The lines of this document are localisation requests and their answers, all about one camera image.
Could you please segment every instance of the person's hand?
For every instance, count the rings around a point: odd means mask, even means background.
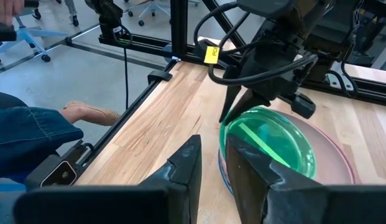
[[[13,16],[20,14],[24,0],[0,0],[0,22],[12,25]]]

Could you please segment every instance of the yellow label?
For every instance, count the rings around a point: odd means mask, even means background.
[[[216,64],[219,58],[219,47],[207,47],[204,63]]]

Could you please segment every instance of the green plastic bowl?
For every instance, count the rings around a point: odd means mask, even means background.
[[[235,134],[276,161],[314,178],[316,160],[310,143],[289,120],[275,111],[255,107],[228,126],[221,124],[220,150],[226,158],[226,135]]]

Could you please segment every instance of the gray floor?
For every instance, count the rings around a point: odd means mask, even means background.
[[[141,0],[114,0],[114,2],[127,9]],[[230,0],[219,0],[222,4]],[[79,27],[73,27],[68,19],[66,5],[57,4],[54,0],[42,1],[40,13],[42,19],[35,20],[31,15],[22,16],[27,27],[41,27],[42,29],[67,32],[69,35],[79,33],[98,23],[98,15],[88,8],[85,1],[75,0],[78,11]],[[169,18],[165,14],[157,13],[155,17],[144,18],[145,26],[137,24],[140,12],[134,11],[136,16],[122,18],[122,23],[134,34],[142,34],[161,39],[170,40],[171,29],[168,23]],[[190,6],[188,13],[188,43],[193,43],[193,31],[197,23],[204,15],[209,13],[204,4],[197,7]],[[243,15],[239,9],[227,13],[230,20],[235,24]],[[263,19],[258,16],[249,16],[246,22],[239,29],[242,37],[249,42],[255,31],[260,27]],[[98,42],[98,28],[80,35],[74,39],[74,43],[91,47],[96,50],[122,55],[122,49],[102,45]],[[219,24],[210,19],[201,28],[199,35],[221,39],[225,33]],[[51,46],[63,38],[41,39],[45,46]],[[11,65],[14,62],[25,58],[32,53],[32,49],[25,42],[19,43],[17,47],[8,50],[0,55],[2,66]],[[140,52],[127,51],[128,57],[143,60],[155,65],[165,66],[167,63],[162,57],[143,54]],[[80,100],[86,103],[111,108],[122,113],[125,108],[125,79],[123,61],[89,53],[83,50],[73,49],[60,45],[49,52],[52,61],[44,63],[40,57],[35,57],[5,72],[0,72],[0,91],[19,97],[29,106],[42,108],[61,109],[67,101]],[[132,103],[147,86],[147,75],[152,68],[143,67],[133,63],[128,64],[129,74],[129,102]],[[81,128],[86,142],[95,143],[108,129],[92,124],[78,122],[76,126]],[[72,144],[65,144],[59,149],[62,154]],[[20,192],[0,194],[0,223],[12,223],[12,204]]]

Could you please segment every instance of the denim sleeve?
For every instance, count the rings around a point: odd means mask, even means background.
[[[0,170],[39,164],[63,143],[82,137],[82,130],[58,111],[23,106],[0,109]]]

